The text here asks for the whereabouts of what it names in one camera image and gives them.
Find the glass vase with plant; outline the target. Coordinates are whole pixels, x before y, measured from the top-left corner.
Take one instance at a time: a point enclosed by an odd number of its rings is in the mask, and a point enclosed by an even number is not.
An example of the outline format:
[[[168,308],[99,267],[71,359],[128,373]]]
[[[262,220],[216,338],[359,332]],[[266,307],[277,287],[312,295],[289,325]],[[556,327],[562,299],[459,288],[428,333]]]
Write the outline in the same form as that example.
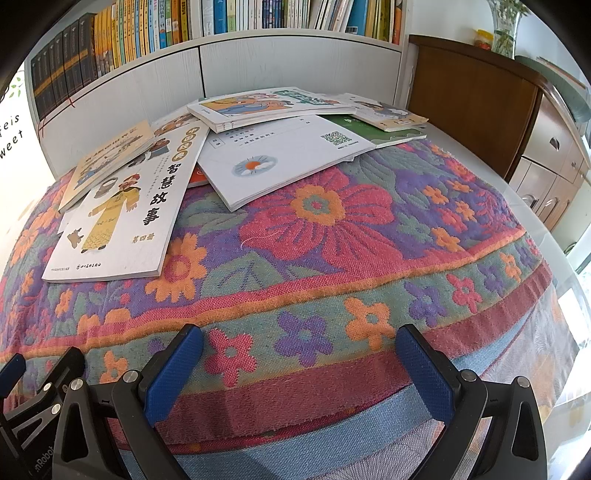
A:
[[[492,51],[513,59],[520,20],[530,15],[531,10],[519,0],[488,0],[487,3],[493,18]]]

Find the floral woven tablecloth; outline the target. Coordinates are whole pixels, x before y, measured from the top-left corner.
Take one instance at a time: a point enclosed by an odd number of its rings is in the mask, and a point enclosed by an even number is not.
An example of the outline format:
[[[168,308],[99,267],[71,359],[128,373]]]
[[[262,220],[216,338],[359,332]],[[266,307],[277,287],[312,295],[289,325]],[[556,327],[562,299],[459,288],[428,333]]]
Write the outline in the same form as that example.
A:
[[[1,280],[1,355],[21,353],[7,400],[33,397],[68,347],[91,383],[143,366],[186,323],[204,355],[158,429],[180,454],[283,440],[398,398],[394,352],[412,324],[459,368],[528,377],[542,416],[577,352],[553,273],[503,195],[437,145],[370,152],[229,212],[186,193],[154,279],[49,284],[56,182]]]

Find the brown wooden sideboard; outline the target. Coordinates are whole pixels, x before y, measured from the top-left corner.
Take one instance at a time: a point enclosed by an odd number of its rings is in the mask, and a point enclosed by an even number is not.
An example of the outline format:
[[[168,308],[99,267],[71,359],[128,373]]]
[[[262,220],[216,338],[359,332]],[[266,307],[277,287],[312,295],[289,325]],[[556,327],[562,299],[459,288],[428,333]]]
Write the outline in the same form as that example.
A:
[[[588,155],[558,90],[536,70],[457,41],[413,35],[410,109],[488,164],[553,230]]]

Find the white bookshelf cabinet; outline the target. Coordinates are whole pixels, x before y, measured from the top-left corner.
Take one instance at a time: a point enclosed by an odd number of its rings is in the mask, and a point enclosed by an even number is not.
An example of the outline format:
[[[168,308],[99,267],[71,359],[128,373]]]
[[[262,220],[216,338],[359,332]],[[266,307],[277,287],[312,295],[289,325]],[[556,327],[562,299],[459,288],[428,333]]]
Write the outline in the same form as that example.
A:
[[[276,86],[355,93],[405,106],[409,36],[393,44],[311,29],[260,29],[194,38],[133,60],[40,118],[31,68],[29,111],[54,177],[141,120],[155,121],[201,98]]]

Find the white wisdom stories book four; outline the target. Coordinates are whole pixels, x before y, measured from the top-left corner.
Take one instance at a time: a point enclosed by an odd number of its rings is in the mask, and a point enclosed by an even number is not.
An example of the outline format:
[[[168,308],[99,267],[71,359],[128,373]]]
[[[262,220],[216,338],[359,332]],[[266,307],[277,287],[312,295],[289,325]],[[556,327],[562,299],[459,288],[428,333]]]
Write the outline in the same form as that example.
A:
[[[208,131],[196,118],[184,121],[116,171],[107,193],[94,187],[74,210],[42,279],[68,283],[158,276]]]

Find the beige world history book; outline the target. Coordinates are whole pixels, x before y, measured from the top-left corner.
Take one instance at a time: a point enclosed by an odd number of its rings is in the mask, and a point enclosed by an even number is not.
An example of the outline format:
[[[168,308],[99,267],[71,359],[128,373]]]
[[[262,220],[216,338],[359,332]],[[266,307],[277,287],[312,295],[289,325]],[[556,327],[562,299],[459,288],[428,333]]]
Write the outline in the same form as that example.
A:
[[[64,191],[58,211],[67,211],[91,188],[145,152],[154,141],[153,129],[147,120],[143,120],[81,159]]]

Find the dark green cover book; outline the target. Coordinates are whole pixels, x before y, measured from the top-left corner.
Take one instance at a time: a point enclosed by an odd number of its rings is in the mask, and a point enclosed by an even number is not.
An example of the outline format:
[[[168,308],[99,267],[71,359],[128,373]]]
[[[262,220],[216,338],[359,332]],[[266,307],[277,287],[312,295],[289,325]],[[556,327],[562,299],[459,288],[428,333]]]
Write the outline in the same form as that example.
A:
[[[428,123],[428,119],[420,116],[412,117],[402,126],[388,127],[386,130],[354,114],[322,115],[322,118],[369,140],[377,148],[422,140],[427,137],[424,125]]]

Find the white monkey mythology book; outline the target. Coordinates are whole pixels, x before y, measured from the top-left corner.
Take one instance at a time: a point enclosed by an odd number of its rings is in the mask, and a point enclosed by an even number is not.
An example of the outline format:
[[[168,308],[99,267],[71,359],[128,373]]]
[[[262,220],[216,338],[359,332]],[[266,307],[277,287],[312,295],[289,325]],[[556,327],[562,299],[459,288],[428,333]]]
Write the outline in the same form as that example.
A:
[[[297,87],[259,89],[211,97],[187,105],[187,110],[214,133],[273,120],[305,115],[353,114],[348,100]]]

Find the row of shelved books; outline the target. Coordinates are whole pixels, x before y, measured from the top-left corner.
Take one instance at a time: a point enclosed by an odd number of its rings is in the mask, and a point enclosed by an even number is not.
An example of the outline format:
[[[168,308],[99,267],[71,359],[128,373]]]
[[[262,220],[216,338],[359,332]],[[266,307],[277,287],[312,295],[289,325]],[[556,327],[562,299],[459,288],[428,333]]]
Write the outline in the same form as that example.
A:
[[[85,12],[30,60],[37,116],[136,59],[203,36],[315,29],[400,44],[404,4],[365,0],[122,0]]]

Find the white QR code book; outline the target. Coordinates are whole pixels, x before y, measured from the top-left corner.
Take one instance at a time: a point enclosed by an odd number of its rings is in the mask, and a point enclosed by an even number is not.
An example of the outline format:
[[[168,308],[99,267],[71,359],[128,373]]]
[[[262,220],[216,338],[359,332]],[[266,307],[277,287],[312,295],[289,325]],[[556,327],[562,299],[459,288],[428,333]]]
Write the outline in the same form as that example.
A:
[[[273,120],[208,135],[197,163],[233,212],[284,186],[376,148],[320,116]]]

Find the white lady mythology book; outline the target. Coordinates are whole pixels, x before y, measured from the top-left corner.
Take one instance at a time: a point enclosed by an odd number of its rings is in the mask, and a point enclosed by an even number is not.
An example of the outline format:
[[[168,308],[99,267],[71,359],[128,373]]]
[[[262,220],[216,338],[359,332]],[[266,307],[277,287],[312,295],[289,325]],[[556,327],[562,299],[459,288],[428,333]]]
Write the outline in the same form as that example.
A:
[[[355,94],[335,95],[335,99],[355,106],[353,118],[385,132],[396,132],[427,124],[429,119],[393,105]]]

